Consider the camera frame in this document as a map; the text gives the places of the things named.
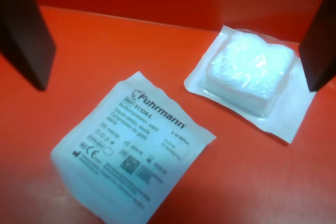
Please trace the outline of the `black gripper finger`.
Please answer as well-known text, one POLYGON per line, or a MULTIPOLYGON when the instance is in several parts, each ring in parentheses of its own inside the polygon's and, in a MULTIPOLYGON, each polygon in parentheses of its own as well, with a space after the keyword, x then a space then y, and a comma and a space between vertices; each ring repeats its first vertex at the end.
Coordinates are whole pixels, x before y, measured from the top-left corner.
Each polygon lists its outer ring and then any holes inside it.
POLYGON ((37 90, 47 89, 56 44, 36 0, 1 0, 1 53, 37 90))
POLYGON ((299 53, 311 92, 335 77, 335 0, 323 0, 302 42, 299 53))

